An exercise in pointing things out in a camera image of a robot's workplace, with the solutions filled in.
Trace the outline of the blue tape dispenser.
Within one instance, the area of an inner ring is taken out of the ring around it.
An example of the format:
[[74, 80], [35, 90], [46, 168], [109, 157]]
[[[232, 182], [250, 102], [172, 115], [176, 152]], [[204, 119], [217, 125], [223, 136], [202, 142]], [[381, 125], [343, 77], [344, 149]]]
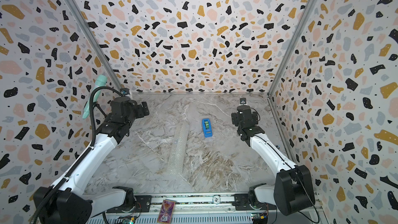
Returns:
[[205, 138], [212, 137], [211, 122], [208, 118], [202, 120], [202, 130]]

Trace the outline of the clear bubble wrap sheet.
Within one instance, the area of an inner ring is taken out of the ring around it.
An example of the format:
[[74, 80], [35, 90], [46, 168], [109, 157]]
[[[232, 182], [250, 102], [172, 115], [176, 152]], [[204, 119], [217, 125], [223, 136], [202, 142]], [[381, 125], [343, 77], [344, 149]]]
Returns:
[[172, 149], [169, 157], [169, 172], [171, 175], [182, 173], [188, 134], [189, 123], [187, 121], [183, 121], [177, 126], [172, 142]]

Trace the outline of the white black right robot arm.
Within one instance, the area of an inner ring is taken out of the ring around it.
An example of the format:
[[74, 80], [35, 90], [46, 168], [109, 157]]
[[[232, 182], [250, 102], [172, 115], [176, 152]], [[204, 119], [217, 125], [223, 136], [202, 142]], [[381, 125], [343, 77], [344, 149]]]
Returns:
[[231, 114], [240, 139], [256, 151], [271, 169], [275, 184], [250, 188], [248, 203], [254, 209], [272, 204], [285, 216], [314, 207], [316, 200], [312, 177], [306, 166], [299, 166], [284, 155], [258, 126], [259, 113], [241, 98], [236, 112]]

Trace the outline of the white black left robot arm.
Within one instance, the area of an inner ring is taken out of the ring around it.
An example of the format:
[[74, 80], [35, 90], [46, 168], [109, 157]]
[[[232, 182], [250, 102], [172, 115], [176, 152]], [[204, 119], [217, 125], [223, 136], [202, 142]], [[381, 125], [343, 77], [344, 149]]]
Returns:
[[111, 102], [112, 111], [93, 135], [89, 145], [68, 170], [49, 187], [40, 187], [33, 199], [32, 224], [85, 224], [112, 208], [129, 212], [136, 207], [134, 190], [116, 186], [106, 194], [84, 197], [85, 189], [104, 159], [129, 134], [134, 121], [149, 115], [146, 102], [128, 96]]

